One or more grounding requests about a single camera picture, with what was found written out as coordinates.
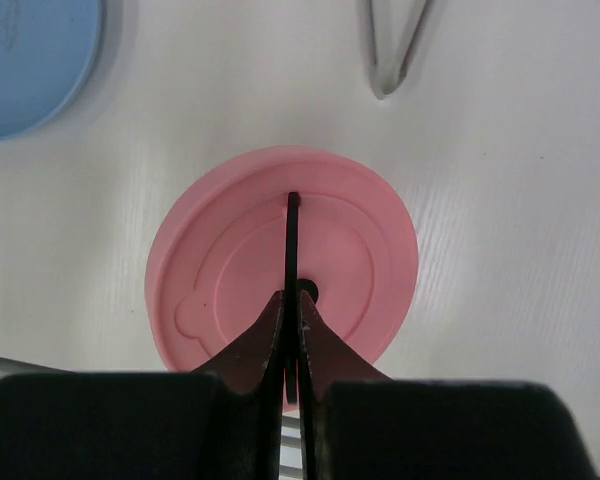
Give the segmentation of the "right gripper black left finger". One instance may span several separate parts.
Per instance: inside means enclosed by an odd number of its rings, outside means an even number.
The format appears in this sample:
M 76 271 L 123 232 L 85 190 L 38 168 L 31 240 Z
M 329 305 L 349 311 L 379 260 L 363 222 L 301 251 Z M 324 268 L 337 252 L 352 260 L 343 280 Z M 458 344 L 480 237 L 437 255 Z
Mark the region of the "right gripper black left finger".
M 0 479 L 275 479 L 283 296 L 190 373 L 0 380 Z

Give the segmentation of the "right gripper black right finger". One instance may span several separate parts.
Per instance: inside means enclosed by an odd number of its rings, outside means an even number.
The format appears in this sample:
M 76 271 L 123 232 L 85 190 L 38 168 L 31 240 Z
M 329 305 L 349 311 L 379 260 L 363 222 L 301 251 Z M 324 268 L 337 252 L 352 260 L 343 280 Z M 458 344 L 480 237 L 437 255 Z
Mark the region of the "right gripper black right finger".
M 308 479 L 594 479 L 574 419 L 525 381 L 392 380 L 298 299 Z

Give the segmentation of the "pink round lid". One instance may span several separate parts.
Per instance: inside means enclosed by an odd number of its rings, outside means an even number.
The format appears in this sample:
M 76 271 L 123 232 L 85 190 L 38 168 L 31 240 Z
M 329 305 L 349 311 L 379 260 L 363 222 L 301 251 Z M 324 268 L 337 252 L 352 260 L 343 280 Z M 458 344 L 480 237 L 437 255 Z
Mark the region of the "pink round lid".
M 293 192 L 300 196 L 298 273 L 316 284 L 322 319 L 367 362 L 386 351 L 418 275 L 416 232 L 403 201 L 356 161 L 278 146 L 200 177 L 157 231 L 145 301 L 168 369 L 191 371 L 210 360 L 283 288 Z

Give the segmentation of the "metal tongs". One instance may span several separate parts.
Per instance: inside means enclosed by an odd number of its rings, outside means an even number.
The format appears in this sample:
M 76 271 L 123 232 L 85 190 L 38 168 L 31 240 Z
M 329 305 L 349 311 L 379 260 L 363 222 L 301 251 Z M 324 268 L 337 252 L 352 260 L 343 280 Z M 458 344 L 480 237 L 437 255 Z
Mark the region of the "metal tongs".
M 357 4 L 369 85 L 374 96 L 384 100 L 407 77 L 434 2 L 363 0 Z

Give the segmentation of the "blue plastic plate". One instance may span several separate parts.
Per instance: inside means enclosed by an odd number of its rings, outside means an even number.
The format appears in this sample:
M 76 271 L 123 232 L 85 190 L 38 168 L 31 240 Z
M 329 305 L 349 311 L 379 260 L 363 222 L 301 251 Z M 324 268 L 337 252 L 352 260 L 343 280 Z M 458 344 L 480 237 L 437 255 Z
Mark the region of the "blue plastic plate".
M 104 16 L 102 1 L 0 1 L 0 141 L 44 125 L 74 100 Z

